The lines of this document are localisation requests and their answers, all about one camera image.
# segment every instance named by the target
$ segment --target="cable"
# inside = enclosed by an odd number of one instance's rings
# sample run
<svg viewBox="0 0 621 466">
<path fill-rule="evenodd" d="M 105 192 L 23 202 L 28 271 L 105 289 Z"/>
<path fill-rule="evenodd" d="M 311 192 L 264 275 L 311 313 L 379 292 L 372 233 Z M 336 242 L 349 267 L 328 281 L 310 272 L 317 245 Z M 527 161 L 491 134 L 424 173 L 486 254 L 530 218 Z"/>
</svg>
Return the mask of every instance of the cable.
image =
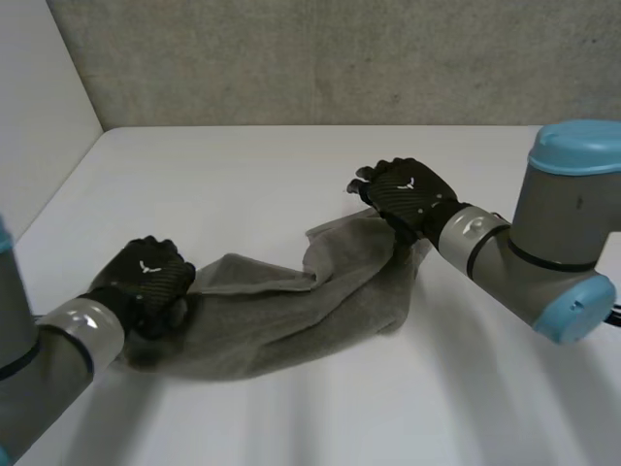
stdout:
<svg viewBox="0 0 621 466">
<path fill-rule="evenodd" d="M 615 309 L 621 310 L 621 306 L 615 304 L 612 307 L 612 313 L 610 313 L 610 316 L 607 317 L 605 323 L 608 325 L 614 325 L 615 327 L 621 327 L 621 313 L 617 313 L 614 311 Z"/>
</svg>

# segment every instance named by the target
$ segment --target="white table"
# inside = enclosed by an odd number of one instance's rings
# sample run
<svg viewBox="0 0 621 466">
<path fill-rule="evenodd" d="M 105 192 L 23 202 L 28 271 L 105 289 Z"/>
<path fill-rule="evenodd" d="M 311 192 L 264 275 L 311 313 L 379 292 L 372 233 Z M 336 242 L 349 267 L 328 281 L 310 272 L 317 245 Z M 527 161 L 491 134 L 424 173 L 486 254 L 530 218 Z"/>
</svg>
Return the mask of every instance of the white table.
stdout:
<svg viewBox="0 0 621 466">
<path fill-rule="evenodd" d="M 18 259 L 36 313 L 81 293 L 147 234 L 174 239 L 197 266 L 234 251 L 299 268 L 304 231 L 362 209 L 344 187 L 380 158 L 415 156 L 463 200 L 511 217 L 534 135 L 117 129 L 24 234 Z M 621 283 L 618 240 L 600 270 Z M 396 336 L 240 383 L 110 371 L 19 465 L 620 464 L 619 355 L 621 331 L 607 326 L 555 347 L 432 252 Z"/>
</svg>

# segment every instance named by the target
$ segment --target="concrete wall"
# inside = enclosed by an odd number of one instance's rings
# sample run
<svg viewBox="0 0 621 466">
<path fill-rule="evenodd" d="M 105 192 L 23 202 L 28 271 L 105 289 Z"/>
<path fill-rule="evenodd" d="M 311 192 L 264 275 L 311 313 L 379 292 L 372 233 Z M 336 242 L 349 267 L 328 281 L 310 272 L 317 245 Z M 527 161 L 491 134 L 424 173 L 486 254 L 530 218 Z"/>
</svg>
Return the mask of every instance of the concrete wall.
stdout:
<svg viewBox="0 0 621 466">
<path fill-rule="evenodd" d="M 621 117 L 618 0 L 48 0 L 105 128 Z"/>
</svg>

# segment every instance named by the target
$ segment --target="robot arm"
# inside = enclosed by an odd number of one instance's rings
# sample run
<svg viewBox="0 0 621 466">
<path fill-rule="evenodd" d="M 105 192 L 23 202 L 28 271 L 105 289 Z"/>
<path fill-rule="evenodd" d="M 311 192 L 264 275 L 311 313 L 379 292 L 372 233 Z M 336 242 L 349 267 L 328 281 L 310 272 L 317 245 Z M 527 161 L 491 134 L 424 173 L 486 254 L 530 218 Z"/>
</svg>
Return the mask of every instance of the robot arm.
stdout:
<svg viewBox="0 0 621 466">
<path fill-rule="evenodd" d="M 116 359 L 130 331 L 157 338 L 174 327 L 194 275 L 171 242 L 135 240 L 91 291 L 35 324 L 0 224 L 0 466 L 22 457 Z"/>
<path fill-rule="evenodd" d="M 615 288 L 595 266 L 608 234 L 621 231 L 621 123 L 542 128 L 513 225 L 447 196 L 446 183 L 411 159 L 358 175 L 365 181 L 352 182 L 349 191 L 374 206 L 398 238 L 431 240 L 442 257 L 550 340 L 577 341 L 610 315 Z M 411 188 L 402 189 L 407 182 Z"/>
</svg>

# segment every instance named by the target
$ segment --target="cloth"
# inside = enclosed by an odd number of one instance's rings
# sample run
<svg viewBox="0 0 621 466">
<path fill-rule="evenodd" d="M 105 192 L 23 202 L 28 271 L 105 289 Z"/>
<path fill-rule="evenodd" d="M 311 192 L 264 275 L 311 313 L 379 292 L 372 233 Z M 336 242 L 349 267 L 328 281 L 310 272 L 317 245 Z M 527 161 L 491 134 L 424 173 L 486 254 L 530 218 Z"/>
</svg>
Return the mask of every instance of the cloth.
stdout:
<svg viewBox="0 0 621 466">
<path fill-rule="evenodd" d="M 399 328 L 429 250 L 396 246 L 375 211 L 307 232 L 304 272 L 226 254 L 199 270 L 186 321 L 157 341 L 133 335 L 131 368 L 198 380 L 256 377 Z"/>
</svg>

